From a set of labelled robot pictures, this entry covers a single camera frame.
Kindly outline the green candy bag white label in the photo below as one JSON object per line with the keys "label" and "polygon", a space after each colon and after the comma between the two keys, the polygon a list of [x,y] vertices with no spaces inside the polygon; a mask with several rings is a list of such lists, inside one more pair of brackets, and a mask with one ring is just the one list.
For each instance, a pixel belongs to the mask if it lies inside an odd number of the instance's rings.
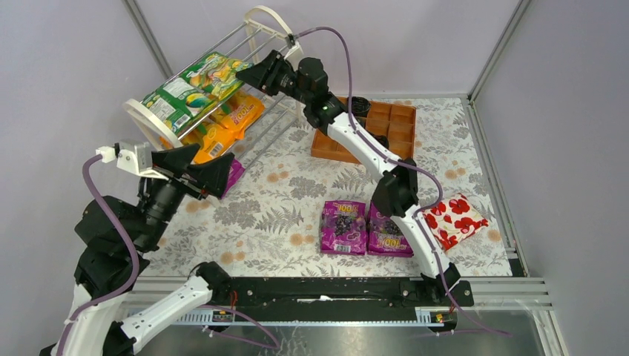
{"label": "green candy bag white label", "polygon": [[181,77],[165,82],[142,101],[152,114],[174,134],[181,134],[200,116],[211,110],[219,99],[195,87]]}

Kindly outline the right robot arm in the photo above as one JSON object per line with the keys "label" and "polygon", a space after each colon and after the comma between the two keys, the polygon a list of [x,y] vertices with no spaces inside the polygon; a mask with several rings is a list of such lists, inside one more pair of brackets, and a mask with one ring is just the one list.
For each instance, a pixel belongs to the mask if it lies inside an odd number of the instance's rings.
{"label": "right robot arm", "polygon": [[357,159],[376,182],[372,202],[390,218],[410,244],[422,278],[433,284],[437,295],[450,296],[461,275],[438,246],[423,216],[418,199],[418,175],[427,171],[412,159],[401,159],[385,148],[352,116],[328,86],[321,60],[306,57],[297,68],[273,50],[251,67],[237,72],[243,83],[268,95],[283,93],[303,104],[307,122],[336,141]]}

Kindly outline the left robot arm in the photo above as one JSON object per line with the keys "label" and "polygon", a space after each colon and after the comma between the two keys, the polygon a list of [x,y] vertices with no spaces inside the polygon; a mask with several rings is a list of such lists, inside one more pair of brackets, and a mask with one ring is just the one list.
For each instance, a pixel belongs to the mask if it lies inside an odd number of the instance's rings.
{"label": "left robot arm", "polygon": [[[120,306],[148,267],[184,197],[221,197],[233,154],[203,164],[198,144],[154,151],[146,142],[102,146],[82,166],[92,201],[74,230],[85,244],[74,273],[73,302],[59,340],[43,355],[135,355],[174,321],[211,300],[231,301],[231,277],[215,262],[200,263],[191,276],[139,314],[119,320]],[[139,178],[138,203],[99,193],[93,164],[114,163]]]}

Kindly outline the green yellow candy bag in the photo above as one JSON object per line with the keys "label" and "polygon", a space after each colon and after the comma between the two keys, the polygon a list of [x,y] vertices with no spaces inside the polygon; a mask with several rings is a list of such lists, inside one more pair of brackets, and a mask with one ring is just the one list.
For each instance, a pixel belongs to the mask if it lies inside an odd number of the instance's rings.
{"label": "green yellow candy bag", "polygon": [[224,100],[243,86],[236,73],[252,65],[214,51],[189,65],[180,77],[210,99]]}

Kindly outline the purple grape candy bag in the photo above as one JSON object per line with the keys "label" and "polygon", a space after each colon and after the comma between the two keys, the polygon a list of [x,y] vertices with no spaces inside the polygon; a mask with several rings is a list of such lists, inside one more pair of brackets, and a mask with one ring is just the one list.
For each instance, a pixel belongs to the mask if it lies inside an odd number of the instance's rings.
{"label": "purple grape candy bag", "polygon": [[367,222],[367,254],[386,257],[414,255],[399,227],[389,217],[382,215],[373,203],[369,207]]}
{"label": "purple grape candy bag", "polygon": [[366,204],[326,201],[320,218],[320,251],[324,254],[364,255],[368,243]]}

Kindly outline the orange mango candy bag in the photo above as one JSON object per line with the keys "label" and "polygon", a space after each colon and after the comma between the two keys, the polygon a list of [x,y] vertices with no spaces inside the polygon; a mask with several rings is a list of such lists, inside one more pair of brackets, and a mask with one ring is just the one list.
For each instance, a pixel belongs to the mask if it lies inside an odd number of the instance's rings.
{"label": "orange mango candy bag", "polygon": [[237,91],[211,114],[216,138],[223,141],[243,139],[245,131],[261,117],[265,108],[256,96],[244,90]]}

